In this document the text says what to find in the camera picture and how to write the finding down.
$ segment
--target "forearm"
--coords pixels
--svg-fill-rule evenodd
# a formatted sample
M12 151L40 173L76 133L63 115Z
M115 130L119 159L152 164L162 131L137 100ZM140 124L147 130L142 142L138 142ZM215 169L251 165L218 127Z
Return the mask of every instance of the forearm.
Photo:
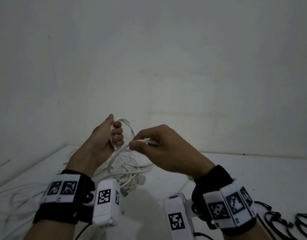
M74 230L71 223L41 220L30 228L24 240L72 240Z
M226 236L224 234L223 238L225 240L270 240L266 231L258 223L244 234L237 236Z

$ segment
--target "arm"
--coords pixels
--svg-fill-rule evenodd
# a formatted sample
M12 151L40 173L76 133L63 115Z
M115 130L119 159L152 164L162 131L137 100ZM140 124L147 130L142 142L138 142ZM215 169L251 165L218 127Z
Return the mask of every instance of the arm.
M124 144L121 122L114 122L115 129L110 130L113 123L113 115L98 127L87 141L70 158L66 169L78 171L92 177L95 170L104 163L113 153L113 147L109 142L110 136L117 147ZM75 225L71 223L41 220L34 224L26 234L24 240L72 240Z
M159 146L136 141L150 138ZM158 167L176 173L183 173L194 179L205 176L215 164L199 153L192 145L167 125L144 129L129 143L131 150L146 155ZM226 236L225 240L269 240L267 233L257 223L252 229L238 236Z

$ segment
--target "white sensor box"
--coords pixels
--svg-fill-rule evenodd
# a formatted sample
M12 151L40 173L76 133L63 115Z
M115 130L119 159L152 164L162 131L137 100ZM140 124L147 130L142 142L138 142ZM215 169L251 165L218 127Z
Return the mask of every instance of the white sensor box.
M95 194L92 225L99 228L116 226L120 210L120 185L115 179L103 180Z

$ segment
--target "qr code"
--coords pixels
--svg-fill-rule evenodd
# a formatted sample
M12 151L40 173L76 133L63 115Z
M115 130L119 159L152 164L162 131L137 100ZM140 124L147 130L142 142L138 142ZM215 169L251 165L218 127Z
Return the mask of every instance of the qr code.
M231 212L234 215L246 208L238 192L234 192L233 194L228 195L226 197L226 201L228 202Z
M57 195L60 189L62 181L52 182L50 189L48 190L47 195Z
M77 181L64 181L60 194L61 195L74 195L77 184L78 184Z
M119 198L120 198L120 194L118 191L116 191L116 204L119 205Z
M209 203L208 208L214 220L230 218L229 212L223 201Z
M185 228L181 212L168 214L168 217L171 225L171 230L178 230Z
M248 194L247 190L245 189L245 187L242 187L240 192L241 192L242 196L245 198L248 206L250 207L253 201L252 201L250 195Z
M100 190L98 195L98 205L110 202L111 189Z

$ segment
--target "fingernail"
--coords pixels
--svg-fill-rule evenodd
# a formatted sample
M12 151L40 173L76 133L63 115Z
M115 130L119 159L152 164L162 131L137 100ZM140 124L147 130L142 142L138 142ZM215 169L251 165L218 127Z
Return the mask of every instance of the fingernail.
M135 149L135 141L132 140L132 141L129 142L129 149L130 150L134 150Z

